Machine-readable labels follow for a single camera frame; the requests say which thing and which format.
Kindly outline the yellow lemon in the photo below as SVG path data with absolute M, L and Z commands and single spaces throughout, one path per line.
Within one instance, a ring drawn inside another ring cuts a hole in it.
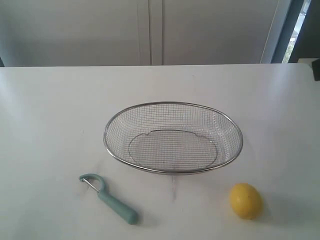
M 245 220 L 257 218 L 264 206 L 260 193 L 248 183 L 237 183 L 231 188 L 229 203 L 233 212 Z

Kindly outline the window frame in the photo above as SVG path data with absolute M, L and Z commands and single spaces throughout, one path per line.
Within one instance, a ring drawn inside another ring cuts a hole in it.
M 320 57 L 320 2 L 278 0 L 260 63 L 282 63 L 294 38 L 289 63 Z

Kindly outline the teal handled peeler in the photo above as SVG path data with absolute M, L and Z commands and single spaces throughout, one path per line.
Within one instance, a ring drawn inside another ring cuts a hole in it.
M 119 215 L 125 222 L 130 225 L 136 225 L 139 222 L 139 214 L 130 206 L 121 202 L 116 197 L 109 193 L 108 186 L 103 177 L 95 173 L 86 173 L 78 178 L 81 182 L 86 183 L 89 187 L 94 189 L 98 198 L 109 206 L 117 215 Z M 89 182 L 93 179 L 99 182 L 99 188 L 96 188 Z

